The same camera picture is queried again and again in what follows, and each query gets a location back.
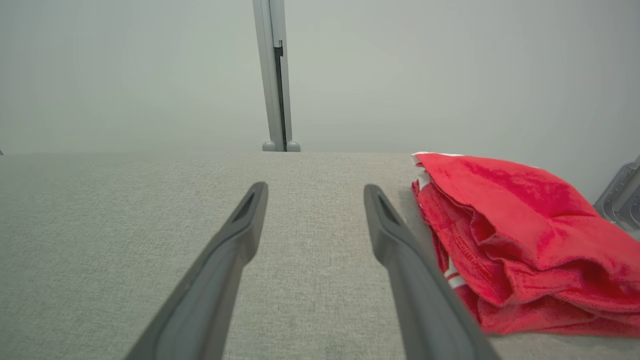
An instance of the gray wall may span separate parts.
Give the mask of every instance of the gray wall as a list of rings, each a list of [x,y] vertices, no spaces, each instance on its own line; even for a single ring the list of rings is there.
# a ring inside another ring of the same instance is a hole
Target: gray wall
[[[5,154],[268,139],[250,1],[0,1]]]
[[[504,158],[590,200],[640,154],[640,1],[285,5],[304,151]]]
[[[595,200],[640,153],[640,2],[286,1],[304,151],[546,168]],[[5,153],[257,151],[249,0],[0,2]]]

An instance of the white stripe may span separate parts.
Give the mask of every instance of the white stripe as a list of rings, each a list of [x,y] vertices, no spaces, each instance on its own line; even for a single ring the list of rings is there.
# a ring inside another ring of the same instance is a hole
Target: white stripe
[[[420,152],[416,152],[415,154],[411,154],[411,160],[413,161],[413,165],[418,165],[419,163],[421,163],[420,159],[418,159],[417,155],[420,154],[440,154],[440,155],[446,155],[446,156],[464,156],[464,155],[460,155],[460,154],[443,154],[441,152],[427,152],[427,151],[420,151]]]
[[[462,278],[462,276],[456,276],[449,279],[449,286],[452,289],[457,288],[458,286],[466,285],[467,282]]]
[[[418,187],[422,190],[423,187],[427,186],[428,183],[431,182],[431,176],[426,172],[418,174]]]
[[[458,269],[456,269],[456,265],[454,265],[453,260],[449,256],[449,268],[444,272],[444,277],[449,277],[451,274],[455,274],[456,272],[458,272]]]

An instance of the metal bracket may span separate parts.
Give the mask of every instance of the metal bracket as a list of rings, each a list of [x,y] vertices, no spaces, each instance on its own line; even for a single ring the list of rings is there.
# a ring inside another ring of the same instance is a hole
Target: metal bracket
[[[596,208],[596,211],[598,211],[601,217],[616,225],[620,225],[621,221],[624,221],[616,214],[615,211],[613,211],[613,203],[625,183],[627,183],[637,168],[638,165],[635,162],[624,164],[620,171],[618,171],[618,173],[613,177],[613,180],[611,180],[602,195],[598,198],[595,204],[593,204],[593,207]]]
[[[637,186],[619,211],[615,213],[634,229],[640,229],[640,186]]]

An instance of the black strip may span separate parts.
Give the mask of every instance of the black strip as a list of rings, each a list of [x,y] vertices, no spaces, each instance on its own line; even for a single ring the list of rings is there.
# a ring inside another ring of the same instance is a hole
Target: black strip
[[[280,57],[284,55],[282,47],[273,48],[276,53],[276,77],[278,78],[278,100],[280,101],[280,125],[282,127],[282,145],[287,151],[287,128],[284,122],[284,96],[282,93],[282,68],[280,67]]]

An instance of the towel fold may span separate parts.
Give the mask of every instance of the towel fold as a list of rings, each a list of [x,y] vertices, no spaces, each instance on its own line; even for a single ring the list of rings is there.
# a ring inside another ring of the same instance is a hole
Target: towel fold
[[[438,265],[489,333],[640,337],[640,243],[549,172],[417,153]]]

